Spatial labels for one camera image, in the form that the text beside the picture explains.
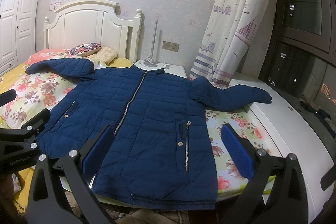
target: bed post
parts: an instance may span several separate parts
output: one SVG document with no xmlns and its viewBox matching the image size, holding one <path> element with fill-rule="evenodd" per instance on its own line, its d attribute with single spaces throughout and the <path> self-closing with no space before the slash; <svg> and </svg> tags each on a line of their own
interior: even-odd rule
<svg viewBox="0 0 336 224">
<path fill-rule="evenodd" d="M 48 30 L 47 30 L 47 25 L 49 23 L 48 17 L 44 18 L 44 24 L 43 24 L 43 46 L 44 48 L 49 48 L 49 43 L 48 43 Z"/>
<path fill-rule="evenodd" d="M 131 48 L 129 52 L 129 60 L 132 63 L 135 63 L 137 61 L 140 26 L 141 26 L 141 21 L 142 21 L 141 13 L 142 13 L 142 10 L 138 9 L 136 11 L 136 16 L 134 17 L 134 20 L 133 20 L 132 40 L 131 40 Z"/>
</svg>

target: wardrobe drawer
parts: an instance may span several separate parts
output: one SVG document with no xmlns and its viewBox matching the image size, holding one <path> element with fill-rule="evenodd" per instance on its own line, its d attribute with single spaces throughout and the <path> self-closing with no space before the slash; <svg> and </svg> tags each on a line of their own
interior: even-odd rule
<svg viewBox="0 0 336 224">
<path fill-rule="evenodd" d="M 10 60 L 7 60 L 6 62 L 0 65 L 0 76 L 10 71 L 11 69 L 15 68 L 16 66 L 17 66 L 17 57 L 14 56 Z"/>
</svg>

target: bed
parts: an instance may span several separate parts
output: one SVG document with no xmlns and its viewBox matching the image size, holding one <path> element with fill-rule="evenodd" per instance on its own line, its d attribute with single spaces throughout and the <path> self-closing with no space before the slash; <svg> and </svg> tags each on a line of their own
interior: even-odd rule
<svg viewBox="0 0 336 224">
<path fill-rule="evenodd" d="M 52 23 L 45 18 L 44 49 L 0 78 L 1 92 L 10 88 L 17 91 L 16 100 L 0 108 L 2 127 L 20 128 L 44 107 L 52 109 L 76 86 L 74 81 L 53 73 L 26 75 L 26 68 L 35 62 L 71 57 L 62 49 L 93 42 L 112 48 L 118 53 L 118 58 L 110 66 L 131 66 L 137 60 L 142 11 L 138 9 L 133 20 L 125 20 L 117 17 L 117 6 L 118 3 L 107 0 L 79 0 L 59 7 Z M 206 120 L 217 168 L 218 201 L 238 195 L 248 182 L 239 174 L 221 141 L 220 129 L 223 124 L 230 123 L 241 137 L 249 139 L 256 148 L 262 147 L 270 154 L 280 156 L 258 119 L 248 115 L 248 107 L 234 112 L 207 109 Z M 69 190 L 64 178 L 62 184 Z M 265 193 L 270 192 L 272 184 L 273 178 L 270 178 Z M 127 206 L 110 198 L 98 198 L 105 203 Z"/>
</svg>

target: wardrobe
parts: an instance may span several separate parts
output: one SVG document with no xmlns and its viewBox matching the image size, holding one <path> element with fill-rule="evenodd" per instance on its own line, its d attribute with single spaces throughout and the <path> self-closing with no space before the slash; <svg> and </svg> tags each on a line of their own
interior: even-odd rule
<svg viewBox="0 0 336 224">
<path fill-rule="evenodd" d="M 37 0 L 0 0 L 0 75 L 35 53 Z"/>
</svg>

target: sailboat curtain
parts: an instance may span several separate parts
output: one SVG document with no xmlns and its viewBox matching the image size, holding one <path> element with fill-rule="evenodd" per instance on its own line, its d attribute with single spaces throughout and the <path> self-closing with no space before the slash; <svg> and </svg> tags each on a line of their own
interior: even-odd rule
<svg viewBox="0 0 336 224">
<path fill-rule="evenodd" d="M 268 1 L 215 0 L 189 78 L 204 76 L 214 86 L 227 87 L 258 30 Z"/>
</svg>

